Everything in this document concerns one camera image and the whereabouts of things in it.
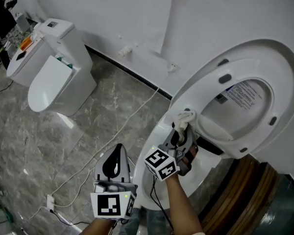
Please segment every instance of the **toilet tank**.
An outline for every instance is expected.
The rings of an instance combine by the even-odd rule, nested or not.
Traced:
[[[73,23],[48,19],[39,28],[49,44],[63,55],[63,59],[77,68],[92,67],[92,59]]]

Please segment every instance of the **orange object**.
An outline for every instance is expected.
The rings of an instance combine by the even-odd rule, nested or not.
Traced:
[[[31,44],[33,43],[33,41],[31,40],[30,36],[25,38],[24,41],[21,43],[20,49],[22,51],[26,50]]]

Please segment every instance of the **white toilet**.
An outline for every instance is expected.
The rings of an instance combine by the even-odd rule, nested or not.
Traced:
[[[34,32],[31,34],[33,43],[25,50],[25,56],[17,60],[18,56],[23,53],[21,49],[18,49],[6,71],[7,77],[26,87],[30,86],[48,57],[55,55],[53,48],[48,44],[43,34],[39,32],[39,27],[40,24],[36,25]]]
[[[150,197],[152,174],[144,155],[162,144],[172,130],[173,118],[186,108],[196,111],[197,136],[223,151],[218,156],[199,145],[192,170],[180,177],[189,196],[222,158],[239,159],[273,141],[294,115],[294,55],[269,40],[236,46],[200,68],[173,97],[170,108],[153,129],[138,158],[133,183],[137,201],[159,210]],[[169,207],[164,182],[155,185],[164,209]]]
[[[46,20],[39,30],[58,54],[50,56],[32,81],[28,104],[35,112],[73,115],[96,87],[93,62],[73,23]]]

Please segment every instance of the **floor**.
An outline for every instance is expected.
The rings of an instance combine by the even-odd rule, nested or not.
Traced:
[[[75,235],[85,228],[84,224],[71,227],[62,224],[45,209],[41,209],[29,222],[24,222],[40,206],[46,206],[47,194],[80,170],[154,93],[100,57],[94,54],[91,57],[94,62],[92,74],[98,86],[71,117],[31,111],[27,104],[28,89],[17,83],[0,93],[0,186],[4,193],[1,200],[13,213],[16,224],[23,224],[29,235]],[[0,90],[10,83],[4,68],[0,67]],[[121,142],[135,163],[169,104],[169,100],[157,94],[102,152]],[[56,204],[68,205],[75,198],[100,153],[54,194]],[[222,160],[191,196],[197,213],[215,192],[231,162]],[[69,207],[56,208],[56,212],[73,223],[91,222],[94,219],[89,194],[92,190],[91,174],[76,201]]]

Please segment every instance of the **black baseboard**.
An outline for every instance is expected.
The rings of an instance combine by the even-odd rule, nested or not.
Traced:
[[[142,83],[146,84],[148,87],[152,88],[153,90],[158,89],[157,86],[155,86],[154,84],[150,83],[149,81],[147,81],[146,79],[142,78],[141,76],[137,75],[136,73],[132,72],[131,70],[129,70],[128,68],[124,67],[123,65],[119,64],[118,62],[112,60],[111,58],[106,57],[105,55],[101,54],[100,52],[86,46],[87,50],[99,57],[101,57],[102,59],[106,60],[107,62],[113,64],[114,66],[118,67],[119,69],[121,69],[122,71],[126,72],[127,74],[135,77],[137,80],[141,81]],[[168,93],[166,93],[165,91],[163,91],[162,89],[158,90],[158,93],[161,94],[162,96],[164,96],[165,98],[167,98],[168,100],[172,99],[172,96],[170,96]]]

